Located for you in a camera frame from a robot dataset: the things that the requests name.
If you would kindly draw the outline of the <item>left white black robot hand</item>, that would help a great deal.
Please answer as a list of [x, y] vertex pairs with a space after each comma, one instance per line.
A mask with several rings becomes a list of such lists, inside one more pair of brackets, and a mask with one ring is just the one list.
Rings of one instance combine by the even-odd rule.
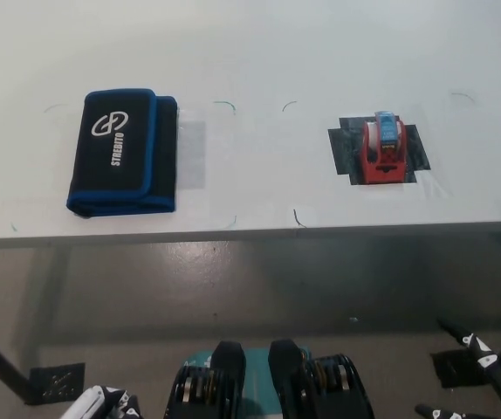
[[60, 417], [61, 419], [142, 418], [136, 395], [125, 389], [92, 386]]

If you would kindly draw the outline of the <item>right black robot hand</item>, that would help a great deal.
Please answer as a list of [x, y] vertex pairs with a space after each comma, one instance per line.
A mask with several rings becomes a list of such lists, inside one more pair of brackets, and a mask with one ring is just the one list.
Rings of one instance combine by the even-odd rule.
[[433, 364], [444, 388], [489, 384], [501, 400], [501, 359], [476, 334], [446, 319], [437, 321], [463, 348], [434, 354]]

